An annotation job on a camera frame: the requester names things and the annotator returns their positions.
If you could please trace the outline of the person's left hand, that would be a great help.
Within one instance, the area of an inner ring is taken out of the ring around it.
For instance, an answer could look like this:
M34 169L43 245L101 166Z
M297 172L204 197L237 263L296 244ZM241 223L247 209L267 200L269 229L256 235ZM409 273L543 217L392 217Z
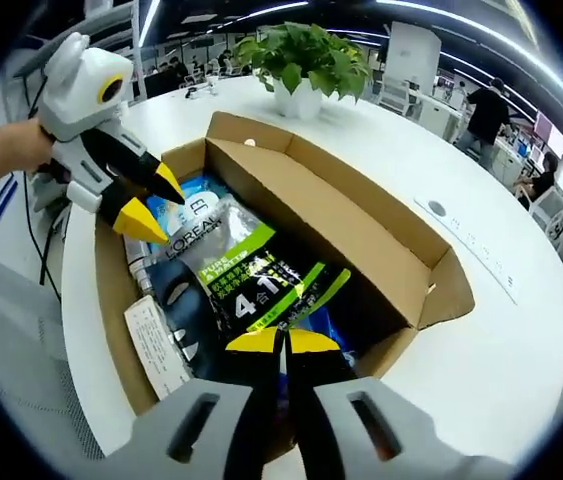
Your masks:
M23 169L29 173L50 175L59 184L67 184L68 171L53 157L54 138L33 117L23 123Z

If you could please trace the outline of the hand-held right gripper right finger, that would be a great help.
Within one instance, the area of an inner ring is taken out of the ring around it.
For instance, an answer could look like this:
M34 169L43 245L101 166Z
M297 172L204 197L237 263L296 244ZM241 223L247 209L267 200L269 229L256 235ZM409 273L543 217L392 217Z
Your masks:
M289 406L309 479L510 479L489 456L442 442L432 418L381 380L355 374L325 335L284 335Z

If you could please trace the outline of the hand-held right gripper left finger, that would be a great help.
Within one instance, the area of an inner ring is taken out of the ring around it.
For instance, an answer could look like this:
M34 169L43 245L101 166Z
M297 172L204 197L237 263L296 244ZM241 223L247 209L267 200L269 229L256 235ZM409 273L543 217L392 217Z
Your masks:
M238 337L213 379L187 381L140 417L128 469L142 479L259 479L283 338L275 327Z

